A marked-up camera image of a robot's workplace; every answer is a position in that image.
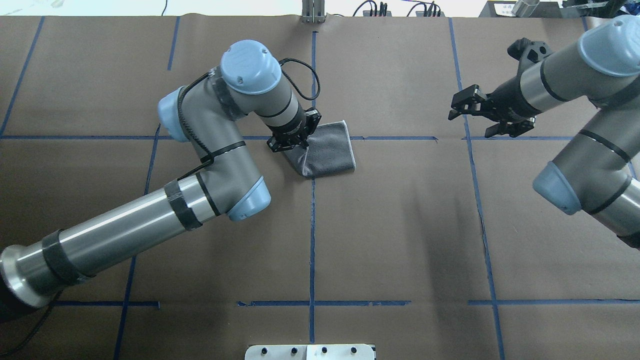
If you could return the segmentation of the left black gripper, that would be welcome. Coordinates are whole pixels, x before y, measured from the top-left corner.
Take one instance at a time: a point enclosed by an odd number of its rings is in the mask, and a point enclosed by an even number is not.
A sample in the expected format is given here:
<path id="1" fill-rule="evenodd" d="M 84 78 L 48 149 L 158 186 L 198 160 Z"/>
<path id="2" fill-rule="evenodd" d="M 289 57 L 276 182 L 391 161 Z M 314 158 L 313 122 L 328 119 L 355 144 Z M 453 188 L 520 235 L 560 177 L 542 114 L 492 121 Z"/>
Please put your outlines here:
<path id="1" fill-rule="evenodd" d="M 271 137 L 266 141 L 268 148 L 273 153 L 289 151 L 296 146 L 303 149 L 309 147 L 308 137 L 315 133 L 322 114 L 316 108 L 303 110 L 298 108 L 295 115 L 288 123 L 280 126 L 271 126 Z"/>

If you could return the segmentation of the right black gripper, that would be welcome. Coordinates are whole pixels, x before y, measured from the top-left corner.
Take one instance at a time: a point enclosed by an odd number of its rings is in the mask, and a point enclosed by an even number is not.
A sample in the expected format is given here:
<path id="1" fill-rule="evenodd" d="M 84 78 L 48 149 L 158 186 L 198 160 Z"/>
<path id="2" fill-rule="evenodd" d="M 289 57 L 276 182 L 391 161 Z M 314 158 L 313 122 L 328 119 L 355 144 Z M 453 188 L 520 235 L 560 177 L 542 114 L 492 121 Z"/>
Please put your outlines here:
<path id="1" fill-rule="evenodd" d="M 535 128 L 538 114 L 538 110 L 525 100 L 521 78 L 517 76 L 488 95 L 480 85 L 470 85 L 453 95 L 450 107 L 449 121 L 461 116 L 480 116 L 496 122 L 485 130 L 485 138 L 498 135 L 516 138 L 530 132 Z"/>

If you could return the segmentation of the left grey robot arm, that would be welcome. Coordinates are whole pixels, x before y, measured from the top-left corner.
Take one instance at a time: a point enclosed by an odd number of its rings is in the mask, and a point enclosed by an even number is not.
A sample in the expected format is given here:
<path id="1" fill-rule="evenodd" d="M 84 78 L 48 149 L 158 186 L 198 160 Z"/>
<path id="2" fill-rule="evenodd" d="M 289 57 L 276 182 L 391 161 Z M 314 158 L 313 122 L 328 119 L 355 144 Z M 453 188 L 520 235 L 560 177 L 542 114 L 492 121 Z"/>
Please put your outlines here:
<path id="1" fill-rule="evenodd" d="M 160 123 L 178 142 L 192 144 L 199 166 L 162 188 L 81 224 L 56 230 L 29 246 L 1 253 L 1 321 L 50 305 L 62 290 L 83 284 L 127 259 L 206 221 L 242 221 L 271 203 L 265 177 L 237 120 L 256 114 L 270 129 L 274 152 L 306 148 L 321 115 L 302 109 L 301 91 L 262 43 L 243 39 L 220 64 L 158 102 Z"/>

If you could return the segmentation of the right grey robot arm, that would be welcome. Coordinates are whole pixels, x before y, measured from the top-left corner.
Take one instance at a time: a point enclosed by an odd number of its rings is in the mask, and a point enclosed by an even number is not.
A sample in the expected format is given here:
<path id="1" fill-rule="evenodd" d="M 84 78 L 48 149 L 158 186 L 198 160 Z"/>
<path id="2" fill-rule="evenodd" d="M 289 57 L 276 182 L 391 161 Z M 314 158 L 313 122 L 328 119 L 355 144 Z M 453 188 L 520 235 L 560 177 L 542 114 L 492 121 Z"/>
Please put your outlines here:
<path id="1" fill-rule="evenodd" d="M 518 68 L 493 91 L 477 84 L 452 97 L 448 119 L 484 117 L 484 136 L 516 138 L 538 116 L 585 100 L 592 117 L 533 180 L 533 189 L 567 215 L 590 215 L 629 248 L 640 244 L 639 180 L 627 170 L 639 155 L 639 17 L 621 14 L 553 51 L 520 38 L 507 49 Z"/>

